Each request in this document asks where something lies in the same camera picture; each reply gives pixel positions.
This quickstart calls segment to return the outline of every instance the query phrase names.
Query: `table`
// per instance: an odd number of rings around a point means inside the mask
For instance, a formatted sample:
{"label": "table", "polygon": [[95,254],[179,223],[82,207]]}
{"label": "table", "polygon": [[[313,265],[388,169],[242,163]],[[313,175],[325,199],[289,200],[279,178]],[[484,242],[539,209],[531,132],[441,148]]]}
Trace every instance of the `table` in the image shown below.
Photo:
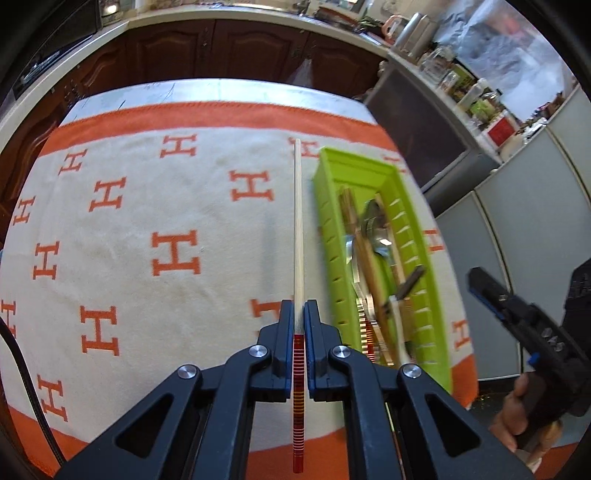
{"label": "table", "polygon": [[[2,315],[66,457],[179,365],[256,341],[293,293],[293,139],[303,143],[305,295],[330,321],[311,178],[329,145],[390,161],[431,245],[454,394],[476,372],[452,265],[404,160],[366,108],[294,86],[182,80],[80,101],[44,146],[0,268]],[[53,473],[7,349],[2,380],[31,460]],[[342,414],[306,404],[303,478],[347,475]],[[249,471],[288,478],[291,404],[257,406]]]}

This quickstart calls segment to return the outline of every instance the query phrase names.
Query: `black cable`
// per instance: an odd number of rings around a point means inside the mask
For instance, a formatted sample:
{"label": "black cable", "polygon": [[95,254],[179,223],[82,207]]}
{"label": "black cable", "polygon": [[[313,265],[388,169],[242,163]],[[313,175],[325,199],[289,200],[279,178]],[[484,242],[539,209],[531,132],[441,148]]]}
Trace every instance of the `black cable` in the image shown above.
{"label": "black cable", "polygon": [[53,452],[53,455],[56,457],[57,463],[60,466],[66,463],[66,458],[64,454],[61,452],[60,446],[56,442],[56,438],[53,436],[51,429],[49,428],[49,424],[47,423],[47,419],[43,414],[41,409],[41,404],[39,403],[39,399],[37,398],[37,392],[35,390],[35,386],[33,386],[33,381],[31,380],[31,375],[29,375],[29,370],[27,368],[27,363],[25,362],[24,357],[22,356],[21,349],[18,346],[17,341],[12,336],[11,331],[8,329],[6,323],[4,323],[4,319],[0,317],[0,335],[2,336],[4,342],[6,343],[14,361],[17,365],[18,372],[21,374],[22,383],[25,385],[25,390],[27,391],[27,397],[29,397],[29,402],[31,403],[31,407],[33,408],[33,412],[35,412],[35,416],[37,421],[39,422],[39,426],[41,427],[41,431],[45,436],[45,440],[49,444],[49,448]]}

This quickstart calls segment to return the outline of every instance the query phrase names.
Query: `green utensil tray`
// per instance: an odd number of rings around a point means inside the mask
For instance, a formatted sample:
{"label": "green utensil tray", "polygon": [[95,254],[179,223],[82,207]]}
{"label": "green utensil tray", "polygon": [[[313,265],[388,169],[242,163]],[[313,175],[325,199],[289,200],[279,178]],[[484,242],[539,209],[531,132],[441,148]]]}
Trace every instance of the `green utensil tray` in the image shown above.
{"label": "green utensil tray", "polygon": [[[452,376],[446,328],[437,284],[423,232],[398,169],[378,160],[324,147],[320,150],[320,164],[313,181],[326,254],[333,324],[338,327],[343,342],[361,351],[356,296],[350,269],[346,264],[346,234],[339,206],[341,189],[349,187],[355,195],[355,206],[360,215],[365,210],[365,203],[377,193],[380,194],[405,275],[410,275],[417,265],[426,268],[425,274],[410,294],[415,357],[417,363],[451,393]],[[379,281],[384,291],[387,291],[388,281],[377,260],[374,260]],[[392,320],[389,330],[392,338],[396,338],[397,332]]]}

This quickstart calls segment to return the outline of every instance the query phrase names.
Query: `plastic bag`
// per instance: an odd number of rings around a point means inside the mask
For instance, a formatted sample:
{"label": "plastic bag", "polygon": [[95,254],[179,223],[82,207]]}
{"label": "plastic bag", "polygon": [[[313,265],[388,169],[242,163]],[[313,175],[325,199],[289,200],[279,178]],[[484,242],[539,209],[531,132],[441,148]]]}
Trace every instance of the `plastic bag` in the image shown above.
{"label": "plastic bag", "polygon": [[564,61],[505,0],[454,0],[440,25],[435,41],[501,90],[503,104],[522,120],[564,90]]}
{"label": "plastic bag", "polygon": [[312,59],[305,59],[297,70],[287,79],[289,85],[312,87]]}

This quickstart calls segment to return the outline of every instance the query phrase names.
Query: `cabinet door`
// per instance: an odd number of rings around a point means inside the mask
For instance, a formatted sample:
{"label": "cabinet door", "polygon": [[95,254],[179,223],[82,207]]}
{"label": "cabinet door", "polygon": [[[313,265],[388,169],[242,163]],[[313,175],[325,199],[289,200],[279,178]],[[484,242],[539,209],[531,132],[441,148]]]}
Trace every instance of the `cabinet door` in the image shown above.
{"label": "cabinet door", "polygon": [[213,20],[168,22],[128,33],[129,83],[207,76]]}
{"label": "cabinet door", "polygon": [[212,73],[219,78],[284,82],[300,65],[308,35],[281,25],[218,20]]}
{"label": "cabinet door", "polygon": [[378,81],[383,58],[334,38],[311,33],[306,58],[312,59],[312,82],[317,90],[353,97]]}
{"label": "cabinet door", "polygon": [[63,79],[27,115],[0,154],[0,242],[4,243],[22,186],[51,132],[66,116]]}
{"label": "cabinet door", "polygon": [[82,97],[128,85],[125,40],[119,37],[107,43],[80,63],[74,75]]}

